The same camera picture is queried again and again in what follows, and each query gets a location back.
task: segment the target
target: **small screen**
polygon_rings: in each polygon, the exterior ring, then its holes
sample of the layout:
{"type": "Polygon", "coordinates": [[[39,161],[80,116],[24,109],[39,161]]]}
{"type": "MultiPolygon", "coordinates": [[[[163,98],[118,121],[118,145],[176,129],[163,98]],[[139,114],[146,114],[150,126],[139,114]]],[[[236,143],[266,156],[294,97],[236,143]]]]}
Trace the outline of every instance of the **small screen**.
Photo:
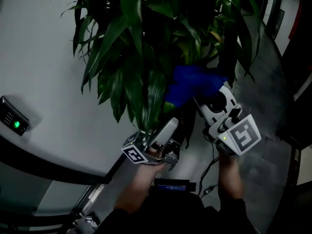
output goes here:
{"type": "Polygon", "coordinates": [[[185,185],[157,185],[157,188],[164,191],[185,191],[185,185]]]}

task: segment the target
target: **black device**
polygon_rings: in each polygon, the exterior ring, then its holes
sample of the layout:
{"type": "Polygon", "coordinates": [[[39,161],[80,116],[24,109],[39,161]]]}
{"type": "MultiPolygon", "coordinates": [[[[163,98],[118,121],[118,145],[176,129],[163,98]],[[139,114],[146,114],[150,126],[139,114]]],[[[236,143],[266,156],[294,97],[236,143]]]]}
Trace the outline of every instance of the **black device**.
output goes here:
{"type": "Polygon", "coordinates": [[[0,98],[0,120],[11,130],[22,136],[29,120],[22,115],[4,96],[0,98]]]}
{"type": "Polygon", "coordinates": [[[182,179],[155,178],[154,186],[156,190],[162,191],[195,192],[196,190],[196,183],[182,179]]]}

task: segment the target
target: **potted plant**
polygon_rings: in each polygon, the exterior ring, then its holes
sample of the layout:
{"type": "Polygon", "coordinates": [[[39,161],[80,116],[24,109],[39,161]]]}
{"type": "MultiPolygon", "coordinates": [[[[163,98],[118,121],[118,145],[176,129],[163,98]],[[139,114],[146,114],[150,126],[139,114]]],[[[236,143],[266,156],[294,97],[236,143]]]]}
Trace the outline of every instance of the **potted plant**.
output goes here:
{"type": "MultiPolygon", "coordinates": [[[[259,9],[250,2],[260,33],[259,9]]],[[[176,65],[205,67],[219,56],[230,85],[237,61],[251,75],[252,40],[240,0],[78,0],[69,10],[75,11],[74,55],[86,59],[81,91],[97,79],[99,104],[110,98],[117,122],[127,108],[131,122],[153,128],[174,107],[164,94],[176,65]]],[[[182,111],[189,140],[196,110],[189,104],[182,111]]]]}

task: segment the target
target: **access control panel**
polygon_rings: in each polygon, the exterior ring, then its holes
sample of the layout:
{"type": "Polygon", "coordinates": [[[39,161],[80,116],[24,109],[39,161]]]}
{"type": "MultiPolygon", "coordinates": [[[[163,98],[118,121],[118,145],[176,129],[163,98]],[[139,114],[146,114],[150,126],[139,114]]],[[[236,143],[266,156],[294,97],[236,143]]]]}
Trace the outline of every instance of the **access control panel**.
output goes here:
{"type": "Polygon", "coordinates": [[[0,120],[20,136],[24,134],[29,126],[29,120],[8,102],[4,96],[0,98],[0,120]]]}

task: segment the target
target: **dark sleeve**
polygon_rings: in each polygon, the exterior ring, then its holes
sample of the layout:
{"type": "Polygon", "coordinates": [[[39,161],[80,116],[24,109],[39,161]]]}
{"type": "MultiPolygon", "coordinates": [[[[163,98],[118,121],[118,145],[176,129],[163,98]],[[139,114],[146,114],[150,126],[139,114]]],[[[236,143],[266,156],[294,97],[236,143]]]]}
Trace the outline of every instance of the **dark sleeve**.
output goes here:
{"type": "Polygon", "coordinates": [[[221,204],[221,228],[227,233],[255,234],[256,231],[247,218],[245,202],[242,199],[232,199],[221,204]]]}
{"type": "Polygon", "coordinates": [[[95,234],[103,234],[108,230],[122,230],[125,226],[128,226],[130,214],[123,209],[113,210],[107,218],[100,224],[95,234]]]}

